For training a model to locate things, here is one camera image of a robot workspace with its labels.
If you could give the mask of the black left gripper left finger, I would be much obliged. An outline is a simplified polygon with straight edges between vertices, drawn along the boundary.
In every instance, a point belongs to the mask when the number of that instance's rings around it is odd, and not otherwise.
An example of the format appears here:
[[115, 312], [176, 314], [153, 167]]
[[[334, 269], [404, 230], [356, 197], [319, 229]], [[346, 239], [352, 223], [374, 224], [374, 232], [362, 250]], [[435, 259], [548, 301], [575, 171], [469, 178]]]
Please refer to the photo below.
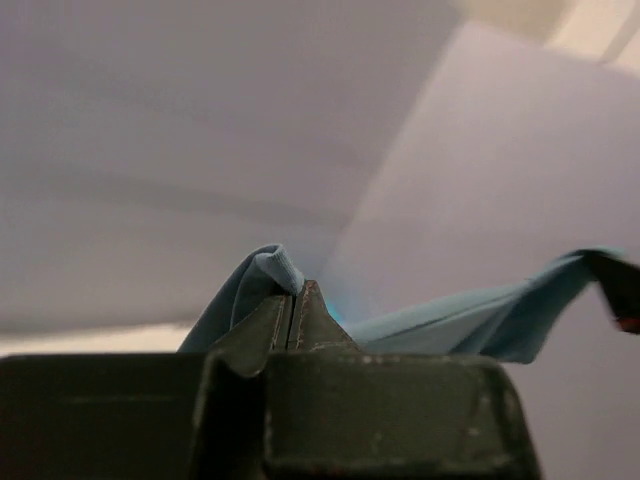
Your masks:
[[265, 384], [272, 351], [286, 349], [291, 298], [269, 297], [217, 341], [199, 406], [199, 477], [263, 479]]

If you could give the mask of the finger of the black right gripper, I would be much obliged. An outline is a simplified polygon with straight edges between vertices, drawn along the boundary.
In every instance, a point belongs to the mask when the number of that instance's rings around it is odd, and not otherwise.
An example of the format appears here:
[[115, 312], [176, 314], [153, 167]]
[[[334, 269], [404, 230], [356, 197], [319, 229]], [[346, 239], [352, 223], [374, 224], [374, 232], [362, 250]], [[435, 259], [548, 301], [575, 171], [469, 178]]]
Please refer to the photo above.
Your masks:
[[584, 258], [600, 284], [614, 322], [629, 334], [639, 333], [639, 267], [612, 255], [589, 251]]

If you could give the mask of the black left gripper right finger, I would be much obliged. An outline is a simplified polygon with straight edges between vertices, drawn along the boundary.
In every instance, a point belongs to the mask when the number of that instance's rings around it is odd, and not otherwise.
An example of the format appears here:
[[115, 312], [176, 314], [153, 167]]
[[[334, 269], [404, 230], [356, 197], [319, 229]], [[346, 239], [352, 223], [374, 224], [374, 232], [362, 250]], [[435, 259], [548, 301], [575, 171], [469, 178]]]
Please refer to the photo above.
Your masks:
[[495, 361], [362, 351], [319, 286], [264, 370], [272, 479], [538, 479], [519, 396]]

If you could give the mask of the grey-blue t shirt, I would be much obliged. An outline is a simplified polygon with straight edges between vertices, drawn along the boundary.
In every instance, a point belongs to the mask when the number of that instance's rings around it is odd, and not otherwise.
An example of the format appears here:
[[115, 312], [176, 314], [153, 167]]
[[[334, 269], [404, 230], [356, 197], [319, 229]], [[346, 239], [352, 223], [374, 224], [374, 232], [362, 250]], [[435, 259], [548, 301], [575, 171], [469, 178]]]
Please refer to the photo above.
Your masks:
[[[599, 284], [579, 249], [553, 260], [527, 280], [440, 297], [346, 329], [355, 343], [376, 353], [471, 354], [529, 364], [567, 306], [592, 283]], [[283, 246], [271, 244], [249, 254], [223, 284], [180, 346], [205, 352], [269, 297], [285, 295], [308, 309], [317, 289]]]

